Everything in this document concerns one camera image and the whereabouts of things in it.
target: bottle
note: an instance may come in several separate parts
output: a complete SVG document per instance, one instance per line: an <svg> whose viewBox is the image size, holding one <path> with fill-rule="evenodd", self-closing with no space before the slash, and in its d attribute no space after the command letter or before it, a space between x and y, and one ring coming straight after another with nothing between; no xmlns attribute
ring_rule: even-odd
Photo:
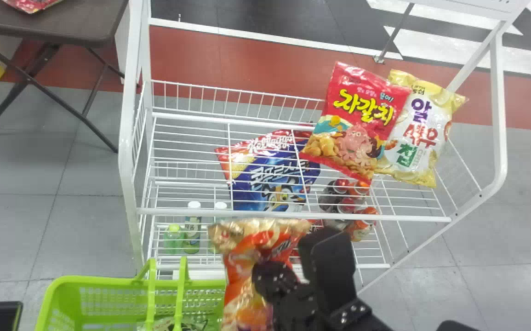
<svg viewBox="0 0 531 331"><path fill-rule="evenodd" d="M183 245L183 232L177 224L169 224L163 234L164 247L167 254L181 254Z"/></svg>
<svg viewBox="0 0 531 331"><path fill-rule="evenodd" d="M190 209L200 209L200 202L190 201L188 203ZM187 254L196 254L200 251L200 224L202 218L199 216L186 216L185 232L183 233L183 252Z"/></svg>
<svg viewBox="0 0 531 331"><path fill-rule="evenodd" d="M377 210L374 207L367 207L356 210L355 214L377 214ZM375 225L375 221L355 220L345 228L345 232L349 234L351 241L362 241Z"/></svg>
<svg viewBox="0 0 531 331"><path fill-rule="evenodd" d="M345 178L331 181L318 196L318 207L323 211L332 212L330 209L341 201L341 195L347 193L348 186L349 181Z"/></svg>
<svg viewBox="0 0 531 331"><path fill-rule="evenodd" d="M339 202L337 202L337 205L333 206L331 212L336 212L337 214L353 214L355 211L355 205L355 199L343 197ZM335 228L344 230L350 223L351 220L343 220L341 216L338 216L337 220L335 220Z"/></svg>
<svg viewBox="0 0 531 331"><path fill-rule="evenodd" d="M227 203L225 202L217 202L214 204L214 210L227 210L228 209L228 206L227 206ZM220 223L220 222L223 222L225 220L227 220L228 217L226 216L216 216L214 218L214 223ZM214 247L214 244L212 242L212 240L209 240L209 243L208 243L208 252L211 253L211 254L215 254L215 253L218 253L217 251L217 248Z"/></svg>
<svg viewBox="0 0 531 331"><path fill-rule="evenodd" d="M370 193L370 185L361 180L349 184L349 187L347 188L347 195L352 199L355 199L359 205L364 203L365 197L368 193Z"/></svg>

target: black floor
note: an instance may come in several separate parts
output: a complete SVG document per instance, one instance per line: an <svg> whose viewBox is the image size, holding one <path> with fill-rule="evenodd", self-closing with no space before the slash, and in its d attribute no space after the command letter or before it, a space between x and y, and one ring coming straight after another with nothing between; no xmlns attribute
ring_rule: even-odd
<svg viewBox="0 0 531 331"><path fill-rule="evenodd" d="M366 0L152 0L152 16L331 44L381 50L401 15L372 9ZM524 35L505 34L505 46L531 50L531 11L514 23ZM404 28L481 42L488 30L422 17ZM398 52L393 44L390 51Z"/></svg>

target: blue snack bag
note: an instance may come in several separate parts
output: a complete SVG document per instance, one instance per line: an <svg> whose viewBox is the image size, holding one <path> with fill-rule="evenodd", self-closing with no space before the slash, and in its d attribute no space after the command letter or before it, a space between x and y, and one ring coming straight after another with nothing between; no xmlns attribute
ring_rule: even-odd
<svg viewBox="0 0 531 331"><path fill-rule="evenodd" d="M277 130L237 143L230 150L228 146L214 149L232 190L233 209L301 211L320 174L318 163L298 163L297 153L310 135L308 131L295 131L293 136L290 130Z"/></svg>

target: basket handle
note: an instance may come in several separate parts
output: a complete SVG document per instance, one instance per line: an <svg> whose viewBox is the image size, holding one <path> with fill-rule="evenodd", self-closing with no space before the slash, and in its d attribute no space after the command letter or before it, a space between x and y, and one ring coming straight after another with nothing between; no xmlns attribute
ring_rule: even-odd
<svg viewBox="0 0 531 331"><path fill-rule="evenodd" d="M155 264L155 259L150 258L147 260L145 266L141 271L132 279L132 282L143 281L145 274L149 272L149 281L147 287L147 316L145 318L145 329L146 331L152 331L154 326L154 296L155 296L155 280L157 278L157 267Z"/></svg>
<svg viewBox="0 0 531 331"><path fill-rule="evenodd" d="M179 279L177 279L177 301L175 304L175 316L173 317L173 324L175 325L173 331L182 331L183 291L185 290L185 283L189 279L188 257L183 256L179 260Z"/></svg>

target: white bottle cap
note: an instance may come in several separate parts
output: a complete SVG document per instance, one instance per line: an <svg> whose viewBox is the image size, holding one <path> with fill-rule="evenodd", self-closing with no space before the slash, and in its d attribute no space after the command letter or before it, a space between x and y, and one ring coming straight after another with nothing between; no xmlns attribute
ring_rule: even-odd
<svg viewBox="0 0 531 331"><path fill-rule="evenodd" d="M190 201L188 203L188 208L192 208L192 209L200 209L202 205L200 205L200 201Z"/></svg>
<svg viewBox="0 0 531 331"><path fill-rule="evenodd" d="M217 202L214 204L214 209L217 209L217 210L222 210L222 209L228 209L227 207L227 203L225 202Z"/></svg>

